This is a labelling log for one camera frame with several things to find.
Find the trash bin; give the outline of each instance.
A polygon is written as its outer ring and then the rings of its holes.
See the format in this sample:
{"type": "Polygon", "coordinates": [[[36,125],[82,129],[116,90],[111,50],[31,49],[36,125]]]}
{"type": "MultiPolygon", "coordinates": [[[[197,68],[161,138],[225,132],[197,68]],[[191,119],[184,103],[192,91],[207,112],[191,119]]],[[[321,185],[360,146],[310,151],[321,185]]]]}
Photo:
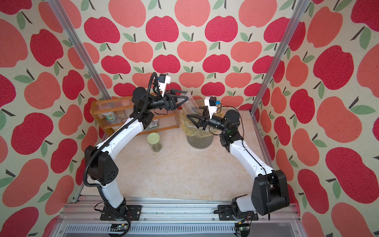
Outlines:
{"type": "MultiPolygon", "coordinates": [[[[200,106],[204,106],[204,100],[196,100],[196,104],[200,106]]],[[[209,126],[203,130],[198,129],[188,118],[185,110],[181,110],[179,112],[179,120],[181,121],[181,127],[183,131],[187,135],[187,142],[196,149],[205,149],[212,144],[214,135],[209,132],[209,129],[214,134],[219,134],[220,131],[214,128],[210,128],[209,126]]]]}

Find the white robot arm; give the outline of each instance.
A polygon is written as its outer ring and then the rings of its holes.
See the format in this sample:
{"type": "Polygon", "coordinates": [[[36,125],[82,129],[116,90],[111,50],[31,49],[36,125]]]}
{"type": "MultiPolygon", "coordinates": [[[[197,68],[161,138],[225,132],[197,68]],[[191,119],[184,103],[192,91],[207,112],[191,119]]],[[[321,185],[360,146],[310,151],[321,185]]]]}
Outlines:
{"type": "MultiPolygon", "coordinates": [[[[133,91],[132,98],[135,106],[130,118],[107,140],[99,143],[96,147],[88,146],[85,150],[84,184],[88,187],[97,187],[105,206],[120,218],[126,219],[127,208],[125,198],[121,195],[117,185],[116,177],[119,170],[113,160],[134,136],[150,124],[153,118],[151,109],[175,110],[188,101],[188,97],[176,95],[176,92],[185,93],[184,91],[170,90],[162,96],[158,83],[161,82],[165,86],[165,78],[167,76],[164,74],[158,78],[156,73],[153,73],[147,91],[142,87],[136,88],[133,91]],[[157,94],[156,96],[149,93],[154,78],[156,80],[154,81],[153,91],[157,94]],[[88,174],[94,180],[94,184],[88,183],[88,174]]],[[[232,200],[232,212],[236,220],[246,218],[248,213],[252,211],[265,215],[288,206],[289,197],[284,173],[280,170],[275,171],[265,164],[243,141],[243,137],[238,132],[239,113],[235,110],[229,110],[223,118],[212,116],[212,112],[216,112],[214,110],[217,103],[216,98],[207,97],[206,101],[207,106],[200,107],[203,109],[203,115],[187,115],[187,117],[199,129],[211,126],[221,130],[221,145],[242,163],[254,180],[251,195],[232,200]]]]}

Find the wooden shelf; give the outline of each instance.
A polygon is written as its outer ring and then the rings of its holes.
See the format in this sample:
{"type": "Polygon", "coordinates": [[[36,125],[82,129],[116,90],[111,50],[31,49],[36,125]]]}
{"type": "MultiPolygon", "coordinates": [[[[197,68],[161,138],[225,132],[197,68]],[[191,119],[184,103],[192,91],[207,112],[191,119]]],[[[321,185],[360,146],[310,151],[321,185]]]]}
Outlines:
{"type": "MultiPolygon", "coordinates": [[[[122,111],[124,113],[124,110],[132,109],[134,106],[132,102],[132,97],[122,97],[122,98],[116,98],[116,99],[110,99],[110,100],[102,100],[102,101],[93,101],[91,104],[90,113],[94,117],[94,119],[99,123],[100,127],[104,130],[104,132],[109,136],[111,136],[114,133],[114,130],[112,127],[119,127],[123,125],[128,117],[120,118],[120,116],[117,114],[117,111],[122,111]],[[116,115],[116,119],[112,122],[109,122],[103,118],[102,113],[109,113],[114,112],[116,115]]],[[[153,119],[165,119],[170,117],[175,117],[175,124],[172,123],[171,126],[166,127],[157,127],[154,129],[147,129],[139,133],[138,135],[148,134],[152,132],[160,132],[168,129],[174,129],[179,128],[179,120],[178,120],[178,113],[176,111],[166,111],[163,110],[155,110],[157,113],[167,113],[166,115],[158,115],[154,112],[154,110],[151,110],[151,112],[154,114],[153,119]]]]}

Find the beige floor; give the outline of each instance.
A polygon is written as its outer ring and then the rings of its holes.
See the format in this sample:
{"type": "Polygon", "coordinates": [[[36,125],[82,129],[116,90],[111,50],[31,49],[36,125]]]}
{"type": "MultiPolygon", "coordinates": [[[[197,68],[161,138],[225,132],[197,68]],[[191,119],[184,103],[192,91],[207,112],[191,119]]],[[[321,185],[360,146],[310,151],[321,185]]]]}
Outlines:
{"type": "MultiPolygon", "coordinates": [[[[262,152],[248,111],[241,111],[244,140],[259,157],[262,152]]],[[[119,153],[117,183],[124,196],[228,200],[250,194],[253,181],[241,163],[214,137],[210,147],[192,148],[181,128],[159,132],[162,150],[151,151],[146,137],[134,137],[119,153]]],[[[82,195],[98,195],[84,187],[82,195]]]]}

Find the green jar lid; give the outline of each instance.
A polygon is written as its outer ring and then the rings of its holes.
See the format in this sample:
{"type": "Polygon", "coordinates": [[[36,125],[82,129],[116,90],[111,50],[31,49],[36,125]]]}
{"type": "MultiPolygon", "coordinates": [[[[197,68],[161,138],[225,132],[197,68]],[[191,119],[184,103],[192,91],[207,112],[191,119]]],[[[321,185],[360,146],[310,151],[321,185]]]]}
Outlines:
{"type": "Polygon", "coordinates": [[[154,145],[154,144],[157,144],[159,142],[159,134],[156,133],[156,132],[152,132],[150,133],[148,136],[147,136],[147,142],[150,144],[150,145],[154,145]]]}

